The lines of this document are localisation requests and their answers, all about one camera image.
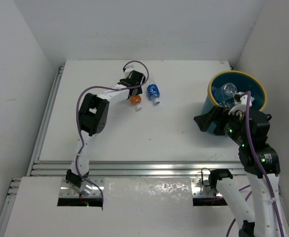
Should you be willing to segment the teal bin with yellow rim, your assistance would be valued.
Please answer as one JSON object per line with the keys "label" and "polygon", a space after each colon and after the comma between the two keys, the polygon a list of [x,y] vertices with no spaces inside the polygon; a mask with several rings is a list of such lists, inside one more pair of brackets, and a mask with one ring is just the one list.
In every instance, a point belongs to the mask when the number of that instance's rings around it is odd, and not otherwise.
{"label": "teal bin with yellow rim", "polygon": [[[233,83],[237,93],[233,98],[222,100],[220,89],[226,83]],[[266,105],[266,94],[262,85],[252,76],[239,71],[225,71],[217,74],[209,82],[207,98],[202,114],[214,106],[229,108],[232,115],[231,126],[234,128],[231,138],[246,137],[247,128],[253,138],[266,137],[270,128],[270,115],[263,113]]]}

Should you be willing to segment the blue label bottle top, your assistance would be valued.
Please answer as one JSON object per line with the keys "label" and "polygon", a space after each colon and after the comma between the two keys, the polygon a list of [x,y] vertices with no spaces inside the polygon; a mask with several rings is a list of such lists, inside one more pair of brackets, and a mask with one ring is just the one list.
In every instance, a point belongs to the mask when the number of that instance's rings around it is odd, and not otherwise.
{"label": "blue label bottle top", "polygon": [[147,95],[154,105],[160,103],[160,91],[156,84],[150,84],[147,86]]}

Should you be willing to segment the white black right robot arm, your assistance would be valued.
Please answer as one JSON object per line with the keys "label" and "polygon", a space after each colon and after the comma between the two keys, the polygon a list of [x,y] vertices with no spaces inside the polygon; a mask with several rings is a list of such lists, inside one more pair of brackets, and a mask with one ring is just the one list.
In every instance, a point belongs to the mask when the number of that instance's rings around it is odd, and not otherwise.
{"label": "white black right robot arm", "polygon": [[285,237],[280,199],[280,162],[277,152],[266,142],[271,115],[253,108],[231,113],[214,106],[208,113],[194,117],[200,131],[215,124],[215,135],[226,135],[239,146],[239,159],[248,178],[253,207],[236,187],[228,169],[209,174],[209,186],[222,194],[238,225],[241,237]]}

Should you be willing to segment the orange label bottle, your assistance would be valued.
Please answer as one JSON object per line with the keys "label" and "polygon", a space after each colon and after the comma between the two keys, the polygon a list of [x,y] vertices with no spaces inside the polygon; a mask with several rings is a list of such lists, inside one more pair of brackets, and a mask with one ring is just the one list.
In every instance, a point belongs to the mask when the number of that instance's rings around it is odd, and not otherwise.
{"label": "orange label bottle", "polygon": [[129,99],[132,107],[136,110],[136,111],[140,111],[142,109],[142,105],[141,105],[141,96],[140,95],[135,95],[130,97]]}

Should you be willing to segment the aluminium rail frame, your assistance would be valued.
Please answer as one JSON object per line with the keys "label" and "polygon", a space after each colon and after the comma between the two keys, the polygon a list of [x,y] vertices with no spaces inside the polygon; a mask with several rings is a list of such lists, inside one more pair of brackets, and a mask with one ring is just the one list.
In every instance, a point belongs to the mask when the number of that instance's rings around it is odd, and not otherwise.
{"label": "aluminium rail frame", "polygon": [[[75,105],[80,92],[95,84],[114,85],[123,65],[123,60],[69,60],[60,67],[27,176],[66,174],[78,142]],[[200,132],[193,120],[202,110],[208,82],[230,69],[228,61],[144,61],[135,68],[149,70],[162,102],[154,106],[143,96],[139,112],[127,101],[110,108],[104,131],[92,138],[92,177],[195,178],[217,168],[244,175],[237,146]]]}

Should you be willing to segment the clear plastic bottle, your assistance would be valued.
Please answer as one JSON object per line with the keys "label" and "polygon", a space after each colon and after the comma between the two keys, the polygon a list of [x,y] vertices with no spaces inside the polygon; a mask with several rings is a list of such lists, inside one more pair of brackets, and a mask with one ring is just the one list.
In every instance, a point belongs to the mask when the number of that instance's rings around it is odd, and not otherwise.
{"label": "clear plastic bottle", "polygon": [[222,100],[225,101],[227,99],[233,98],[237,93],[237,87],[233,83],[226,83],[222,85],[220,92],[222,95]]}

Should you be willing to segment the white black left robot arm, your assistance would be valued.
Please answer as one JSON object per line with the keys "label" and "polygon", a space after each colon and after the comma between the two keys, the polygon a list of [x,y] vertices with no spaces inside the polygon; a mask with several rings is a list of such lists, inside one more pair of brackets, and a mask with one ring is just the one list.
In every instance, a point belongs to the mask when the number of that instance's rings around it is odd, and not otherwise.
{"label": "white black left robot arm", "polygon": [[114,87],[91,86],[79,96],[76,104],[76,126],[79,133],[77,154],[67,170],[66,182],[81,195],[90,195],[93,187],[100,189],[88,179],[90,158],[87,153],[92,137],[104,130],[109,107],[141,94],[141,85],[145,79],[143,73],[127,70],[124,78]]}

